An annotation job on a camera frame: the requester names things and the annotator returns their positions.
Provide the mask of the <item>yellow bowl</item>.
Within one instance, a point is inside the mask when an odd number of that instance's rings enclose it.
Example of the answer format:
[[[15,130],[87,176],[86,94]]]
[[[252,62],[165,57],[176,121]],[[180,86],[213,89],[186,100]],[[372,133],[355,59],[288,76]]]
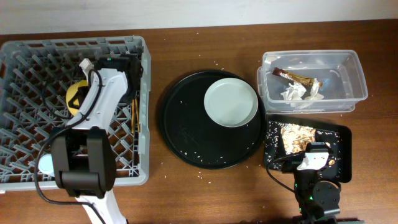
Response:
[[[75,116],[78,113],[79,109],[80,109],[80,107],[79,108],[72,108],[72,97],[76,93],[77,88],[79,86],[88,86],[88,82],[86,80],[81,80],[81,81],[79,81],[79,82],[77,82],[75,84],[72,84],[68,88],[67,93],[66,93],[67,108],[68,108],[69,112],[72,114],[72,116]]]

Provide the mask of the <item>blue plastic cup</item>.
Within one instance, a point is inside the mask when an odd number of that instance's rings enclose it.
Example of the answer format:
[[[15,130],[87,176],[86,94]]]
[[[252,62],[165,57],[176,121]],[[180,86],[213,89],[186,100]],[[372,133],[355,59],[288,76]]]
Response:
[[[55,177],[51,154],[46,154],[39,159],[38,168],[41,173]]]

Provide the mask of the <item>brown coffee sachet wrapper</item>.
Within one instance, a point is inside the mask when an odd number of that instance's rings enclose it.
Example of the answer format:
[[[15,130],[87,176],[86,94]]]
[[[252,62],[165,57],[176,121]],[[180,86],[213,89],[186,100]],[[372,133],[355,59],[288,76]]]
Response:
[[[283,69],[277,68],[277,67],[274,68],[274,70],[272,71],[272,74],[282,77],[282,78],[286,78],[288,80],[292,80],[294,82],[297,82],[297,83],[300,83],[300,84],[306,85],[306,86],[312,86],[315,83],[314,78],[296,75],[294,73],[288,72],[286,70],[283,70]]]

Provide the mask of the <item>grey round plate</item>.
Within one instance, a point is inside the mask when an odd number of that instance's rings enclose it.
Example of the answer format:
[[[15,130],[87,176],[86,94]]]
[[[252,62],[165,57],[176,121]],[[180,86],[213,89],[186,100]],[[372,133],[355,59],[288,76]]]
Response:
[[[244,80],[222,78],[205,92],[203,104],[207,115],[218,125],[237,128],[248,124],[257,113],[257,94]]]

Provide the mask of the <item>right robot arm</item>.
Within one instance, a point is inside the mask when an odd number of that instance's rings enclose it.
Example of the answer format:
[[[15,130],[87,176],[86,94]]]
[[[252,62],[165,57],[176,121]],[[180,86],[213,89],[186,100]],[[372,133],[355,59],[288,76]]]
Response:
[[[294,194],[300,215],[293,217],[293,223],[338,222],[341,185],[319,177],[328,156],[327,152],[301,152],[280,159],[282,171],[294,175]]]

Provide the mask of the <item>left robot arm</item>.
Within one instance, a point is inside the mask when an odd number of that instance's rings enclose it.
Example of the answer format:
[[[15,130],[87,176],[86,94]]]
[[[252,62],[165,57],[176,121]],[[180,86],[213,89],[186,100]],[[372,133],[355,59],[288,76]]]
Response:
[[[116,161],[108,139],[108,129],[119,101],[136,91],[133,76],[141,65],[135,57],[101,57],[79,64],[88,82],[88,94],[78,112],[63,128],[54,128],[37,155],[34,166],[35,189],[44,201],[55,205],[76,205],[85,209],[92,223],[127,223],[116,202],[113,186]],[[49,199],[40,188],[38,173],[44,151],[50,150],[58,188],[71,201]]]

